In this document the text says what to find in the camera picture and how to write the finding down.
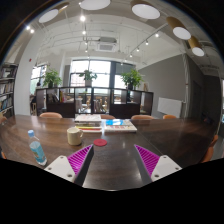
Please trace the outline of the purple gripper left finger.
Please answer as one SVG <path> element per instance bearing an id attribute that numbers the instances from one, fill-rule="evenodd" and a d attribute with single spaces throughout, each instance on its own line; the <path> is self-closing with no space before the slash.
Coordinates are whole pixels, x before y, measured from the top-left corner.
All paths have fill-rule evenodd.
<path id="1" fill-rule="evenodd" d="M 45 171 L 82 186 L 93 155 L 93 145 L 88 145 L 68 157 L 60 155 Z"/>

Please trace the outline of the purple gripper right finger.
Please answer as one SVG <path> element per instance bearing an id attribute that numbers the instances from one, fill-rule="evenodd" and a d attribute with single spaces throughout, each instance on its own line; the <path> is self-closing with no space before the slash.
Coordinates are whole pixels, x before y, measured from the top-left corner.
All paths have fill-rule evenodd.
<path id="1" fill-rule="evenodd" d="M 158 156 L 142 146 L 134 145 L 134 147 L 136 161 L 144 181 L 154 182 L 181 170 L 181 167 L 168 155 Z"/>

